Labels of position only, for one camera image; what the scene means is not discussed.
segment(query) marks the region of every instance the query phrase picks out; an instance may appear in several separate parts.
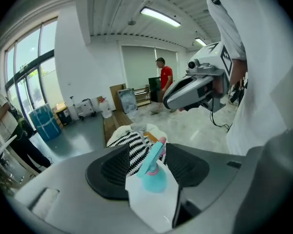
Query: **wooden bench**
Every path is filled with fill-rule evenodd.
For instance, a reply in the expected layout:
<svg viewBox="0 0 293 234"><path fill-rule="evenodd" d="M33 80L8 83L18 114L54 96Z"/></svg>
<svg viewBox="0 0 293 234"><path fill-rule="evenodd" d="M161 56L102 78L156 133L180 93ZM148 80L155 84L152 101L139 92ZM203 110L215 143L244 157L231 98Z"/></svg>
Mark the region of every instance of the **wooden bench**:
<svg viewBox="0 0 293 234"><path fill-rule="evenodd" d="M130 124L132 124L132 121L128 118L128 116L124 112L119 111L114 111L112 117L103 119L105 145L117 128Z"/></svg>

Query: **red shirt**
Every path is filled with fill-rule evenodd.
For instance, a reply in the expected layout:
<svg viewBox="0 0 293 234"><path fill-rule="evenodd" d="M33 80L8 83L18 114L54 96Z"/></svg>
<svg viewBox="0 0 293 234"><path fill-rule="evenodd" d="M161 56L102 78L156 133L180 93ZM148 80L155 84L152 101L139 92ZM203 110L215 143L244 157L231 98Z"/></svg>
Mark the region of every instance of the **red shirt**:
<svg viewBox="0 0 293 234"><path fill-rule="evenodd" d="M168 81L168 76L171 76L171 82L169 86L172 84L172 69L168 66L165 66L161 70L161 89L163 89Z"/></svg>

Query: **white shirt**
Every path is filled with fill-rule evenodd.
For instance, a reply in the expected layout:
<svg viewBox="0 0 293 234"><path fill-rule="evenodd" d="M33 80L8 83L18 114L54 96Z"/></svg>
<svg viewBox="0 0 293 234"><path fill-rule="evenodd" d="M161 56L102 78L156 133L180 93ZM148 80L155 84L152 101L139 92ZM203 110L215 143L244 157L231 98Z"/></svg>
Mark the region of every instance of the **white shirt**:
<svg viewBox="0 0 293 234"><path fill-rule="evenodd" d="M232 59L247 60L248 89L227 135L230 153L293 129L293 25L276 0L207 0Z"/></svg>
<svg viewBox="0 0 293 234"><path fill-rule="evenodd" d="M7 102L7 99L0 93L0 109ZM4 141L7 141L11 137L17 125L18 123L13 115L9 111L6 112L5 116L0 122L0 135L2 136Z"/></svg>

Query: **white floor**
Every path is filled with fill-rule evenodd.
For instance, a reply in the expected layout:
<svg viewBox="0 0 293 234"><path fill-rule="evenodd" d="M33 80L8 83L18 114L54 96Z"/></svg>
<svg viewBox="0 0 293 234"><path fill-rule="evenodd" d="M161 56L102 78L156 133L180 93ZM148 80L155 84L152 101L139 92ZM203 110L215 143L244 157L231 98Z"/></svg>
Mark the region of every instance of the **white floor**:
<svg viewBox="0 0 293 234"><path fill-rule="evenodd" d="M228 103L228 97L222 99L226 106L214 113L217 125L232 124L237 107ZM171 143L178 143L194 148L218 153L229 153L226 144L226 128L214 126L209 119L210 111L200 107L186 111L170 113L162 108L158 115L151 115L151 110L157 103L140 107L137 111L128 114L136 123L150 123L165 132Z"/></svg>

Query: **black pants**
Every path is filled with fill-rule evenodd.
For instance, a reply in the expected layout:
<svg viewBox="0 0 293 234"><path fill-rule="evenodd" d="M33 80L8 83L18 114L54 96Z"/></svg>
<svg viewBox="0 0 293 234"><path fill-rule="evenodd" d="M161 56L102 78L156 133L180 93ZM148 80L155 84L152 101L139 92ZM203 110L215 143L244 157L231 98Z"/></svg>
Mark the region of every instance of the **black pants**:
<svg viewBox="0 0 293 234"><path fill-rule="evenodd" d="M13 148L14 152L27 163L27 165L33 168L36 172L41 173L28 156L30 156L37 164L44 167L49 167L51 163L22 132L22 128L17 126L12 134L12 136L17 135L17 137L11 142L10 146Z"/></svg>
<svg viewBox="0 0 293 234"><path fill-rule="evenodd" d="M232 103L234 103L235 100L239 98L239 105L240 105L243 96L244 96L244 89L242 89L242 90L237 89L237 90L235 90L235 93L234 93L234 95L231 97L230 101L231 101Z"/></svg>

